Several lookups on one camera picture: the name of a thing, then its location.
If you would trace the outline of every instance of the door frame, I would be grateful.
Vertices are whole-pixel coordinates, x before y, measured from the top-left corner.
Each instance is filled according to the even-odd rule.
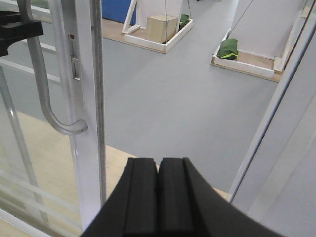
[[[16,5],[10,0],[2,1]],[[70,136],[81,223],[85,230],[106,200],[101,1],[49,0],[49,4],[50,11],[38,7],[32,9],[39,15],[41,11],[44,16],[50,13],[52,21],[59,23],[53,27],[58,33],[58,37],[55,37],[56,55],[58,60],[67,63],[60,66],[60,82],[68,119],[69,122],[83,119],[88,125],[86,132]],[[70,51],[68,33],[73,31],[76,31],[78,39],[81,87],[78,86],[78,80],[70,76],[73,73],[73,60],[70,54],[65,53]],[[77,102],[79,96],[84,104]],[[0,218],[31,235],[48,236],[3,210],[0,210]]]
[[[311,14],[315,15],[316,4],[312,6],[312,9],[305,21],[305,24],[301,30],[301,34],[296,42],[296,46],[292,52],[292,55],[288,61],[287,67],[284,71],[281,81],[278,83],[277,88],[273,94],[273,97],[268,105],[268,108],[259,124],[259,127],[253,137],[253,140],[248,148],[248,151],[241,163],[238,173],[231,185],[226,200],[233,203],[234,198],[242,185],[242,182],[249,170],[249,167],[254,160],[261,143],[277,113],[277,110],[287,92],[289,85],[292,82],[293,77],[302,61],[302,58],[312,40],[315,33],[316,20],[315,16],[309,17]]]

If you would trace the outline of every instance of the cardboard box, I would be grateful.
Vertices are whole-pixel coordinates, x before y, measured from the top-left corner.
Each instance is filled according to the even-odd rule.
[[[147,17],[147,39],[157,43],[164,43],[175,36],[177,24],[178,18],[173,16],[158,15]]]

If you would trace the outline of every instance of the wooden platform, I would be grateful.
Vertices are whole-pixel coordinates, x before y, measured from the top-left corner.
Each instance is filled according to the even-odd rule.
[[[141,28],[131,34],[124,35],[122,34],[123,27],[123,23],[102,19],[104,38],[166,54],[185,36],[185,34],[190,31],[193,27],[193,20],[191,20],[181,31],[179,31],[167,44],[147,40],[147,32]]]
[[[275,82],[279,82],[282,73],[275,73],[274,71],[274,59],[264,58],[261,56],[253,55],[248,52],[239,51],[238,58],[236,60],[221,59],[217,57],[217,52],[219,51],[220,45],[214,52],[211,60],[211,65],[230,69],[233,71],[245,73],[255,77],[260,77]]]

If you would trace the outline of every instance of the gray floor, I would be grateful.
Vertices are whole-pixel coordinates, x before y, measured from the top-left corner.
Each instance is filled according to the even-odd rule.
[[[209,65],[237,0],[190,5],[195,26],[167,55],[104,39],[106,143],[189,157],[228,191],[277,84]]]

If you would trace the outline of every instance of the curved metal handle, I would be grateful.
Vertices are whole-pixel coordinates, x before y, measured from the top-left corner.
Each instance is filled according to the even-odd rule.
[[[31,11],[31,0],[18,0],[17,2],[18,2],[22,21],[28,22],[28,21],[33,20],[32,11]],[[34,68],[36,84],[38,87],[40,106],[44,114],[44,117],[47,119],[49,124],[56,131],[62,134],[77,135],[77,134],[85,132],[88,129],[88,126],[82,119],[77,120],[73,124],[67,125],[67,124],[61,123],[55,116],[50,105],[47,73],[46,73],[43,52],[40,46],[40,40],[38,37],[33,37],[30,39],[27,39],[27,41],[29,45],[33,68]]]

